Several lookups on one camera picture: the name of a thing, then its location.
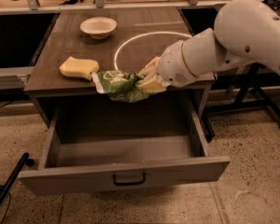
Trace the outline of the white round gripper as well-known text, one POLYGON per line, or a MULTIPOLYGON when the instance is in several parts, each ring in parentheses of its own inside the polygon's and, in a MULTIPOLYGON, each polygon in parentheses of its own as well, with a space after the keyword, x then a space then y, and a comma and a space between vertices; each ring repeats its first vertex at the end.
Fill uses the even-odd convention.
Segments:
POLYGON ((160 58, 153 58, 139 72, 144 77, 135 83, 135 87, 142 92, 159 93, 166 91, 170 85, 182 88, 194 83, 198 78, 186 66, 183 45, 184 41, 179 40, 168 47, 160 58))

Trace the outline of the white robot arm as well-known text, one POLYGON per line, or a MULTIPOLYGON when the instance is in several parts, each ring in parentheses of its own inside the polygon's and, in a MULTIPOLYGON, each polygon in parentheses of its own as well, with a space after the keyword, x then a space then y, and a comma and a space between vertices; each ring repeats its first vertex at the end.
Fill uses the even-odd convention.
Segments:
POLYGON ((280 76, 280 16, 259 0, 232 0, 220 9, 213 28, 175 42, 148 63, 135 86, 157 93, 252 63, 280 76))

